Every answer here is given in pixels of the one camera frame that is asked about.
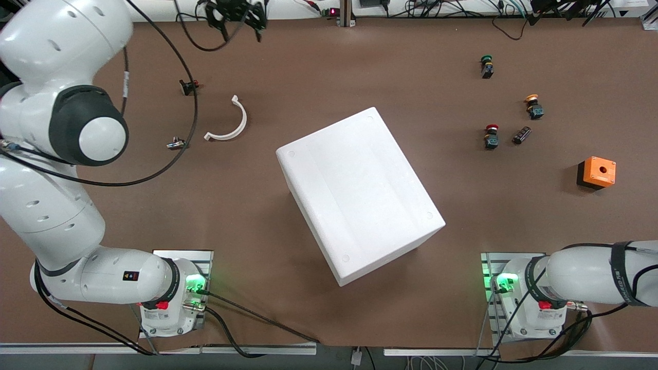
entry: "orange box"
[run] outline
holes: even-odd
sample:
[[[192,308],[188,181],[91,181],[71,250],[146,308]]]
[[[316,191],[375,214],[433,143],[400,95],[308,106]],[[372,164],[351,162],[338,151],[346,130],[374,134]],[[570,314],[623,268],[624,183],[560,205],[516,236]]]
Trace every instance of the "orange box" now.
[[[576,183],[592,189],[603,189],[615,184],[617,164],[608,159],[589,157],[578,165]]]

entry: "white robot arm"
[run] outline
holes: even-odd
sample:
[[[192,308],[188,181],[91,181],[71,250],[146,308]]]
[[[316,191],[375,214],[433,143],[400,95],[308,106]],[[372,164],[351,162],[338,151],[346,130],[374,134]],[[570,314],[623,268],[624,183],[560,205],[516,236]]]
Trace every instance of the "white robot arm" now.
[[[513,259],[494,285],[508,320],[519,307],[509,325],[515,338],[555,338],[572,301],[658,307],[658,240],[577,244]]]
[[[0,59],[21,79],[0,90],[1,153],[72,177],[76,165],[117,159],[128,127],[92,80],[131,34],[123,0],[33,0],[19,11],[0,32]],[[38,269],[60,300],[139,303],[157,336],[193,328],[197,312],[183,306],[200,302],[188,291],[205,285],[198,268],[100,246],[105,222],[80,183],[0,155],[0,215],[37,257],[34,288]]]

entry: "white box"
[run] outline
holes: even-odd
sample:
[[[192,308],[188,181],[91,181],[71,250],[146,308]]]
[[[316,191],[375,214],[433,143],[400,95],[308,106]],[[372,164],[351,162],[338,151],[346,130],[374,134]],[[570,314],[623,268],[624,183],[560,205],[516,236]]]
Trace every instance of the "white box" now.
[[[375,108],[282,146],[276,156],[340,286],[445,226]]]

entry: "brown tabletop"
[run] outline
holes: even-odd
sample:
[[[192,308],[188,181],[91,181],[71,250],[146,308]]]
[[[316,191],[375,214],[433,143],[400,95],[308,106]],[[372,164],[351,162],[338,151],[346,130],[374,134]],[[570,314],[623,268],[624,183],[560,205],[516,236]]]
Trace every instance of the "brown tabletop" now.
[[[164,175],[128,188],[88,186],[107,222],[104,246],[214,250],[212,290],[329,345],[473,348],[486,309],[480,253],[551,253],[575,242],[658,238],[655,124],[658,36],[637,19],[542,20],[520,41],[490,20],[360,19],[270,22],[257,43],[245,28],[222,51],[193,48],[176,24],[162,24],[179,47],[199,96],[190,150]],[[522,22],[500,20],[517,34]],[[220,35],[190,25],[210,47]],[[192,97],[184,71],[147,24],[129,44],[130,144],[122,158],[80,176],[121,181],[151,174],[186,137]],[[480,78],[480,58],[495,74]],[[122,58],[96,82],[119,102]],[[546,115],[531,122],[523,99],[539,94]],[[206,142],[240,121],[229,142]],[[280,146],[376,107],[447,226],[420,248],[339,288],[290,195],[274,155]],[[501,145],[485,151],[487,124]],[[523,126],[533,129],[520,146]],[[576,187],[575,165],[591,155],[617,162],[617,183],[595,194]],[[28,284],[31,251],[0,225],[2,342],[104,342],[51,312]],[[125,306],[72,303],[126,334],[138,325]],[[236,340],[289,344],[280,329],[221,309]],[[587,350],[658,352],[649,340],[654,309],[596,319]],[[225,343],[214,321],[205,330],[159,342],[161,348]],[[483,346],[490,346],[486,338]]]

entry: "red button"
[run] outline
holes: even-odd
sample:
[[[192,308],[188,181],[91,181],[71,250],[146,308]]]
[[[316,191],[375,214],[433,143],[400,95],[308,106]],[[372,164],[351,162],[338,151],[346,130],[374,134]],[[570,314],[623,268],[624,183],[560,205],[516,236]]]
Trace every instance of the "red button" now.
[[[551,309],[551,308],[553,308],[551,302],[539,301],[539,309]]]

